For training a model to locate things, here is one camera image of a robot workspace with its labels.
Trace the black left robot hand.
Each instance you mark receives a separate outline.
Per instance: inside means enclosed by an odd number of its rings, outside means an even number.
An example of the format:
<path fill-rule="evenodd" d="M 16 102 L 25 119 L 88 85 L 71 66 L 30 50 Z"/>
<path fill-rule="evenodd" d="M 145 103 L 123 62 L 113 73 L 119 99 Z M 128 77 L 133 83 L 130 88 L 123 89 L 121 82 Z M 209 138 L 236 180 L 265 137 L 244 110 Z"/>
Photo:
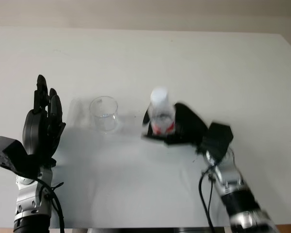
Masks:
<path fill-rule="evenodd" d="M 27 154 L 32 155 L 39 166 L 56 166 L 52 157 L 66 126 L 62 117 L 62 105 L 56 90 L 48 90 L 45 77 L 39 75 L 33 109 L 26 116 L 22 134 Z"/>

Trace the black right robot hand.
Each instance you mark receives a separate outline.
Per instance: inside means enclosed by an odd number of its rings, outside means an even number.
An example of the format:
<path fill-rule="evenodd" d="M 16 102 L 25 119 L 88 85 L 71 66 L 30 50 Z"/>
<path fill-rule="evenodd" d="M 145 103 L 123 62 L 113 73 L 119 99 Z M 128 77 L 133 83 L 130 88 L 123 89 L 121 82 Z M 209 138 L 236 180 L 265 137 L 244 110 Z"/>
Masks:
<path fill-rule="evenodd" d="M 143 138 L 162 141 L 166 145 L 192 144 L 198 146 L 203 136 L 206 134 L 208 127 L 204 121 L 187 105 L 181 102 L 174 104 L 175 114 L 175 132 L 170 135 L 155 135 L 151 127 L 149 111 L 146 111 L 143 126 L 148 125 L 147 133 L 143 134 Z"/>

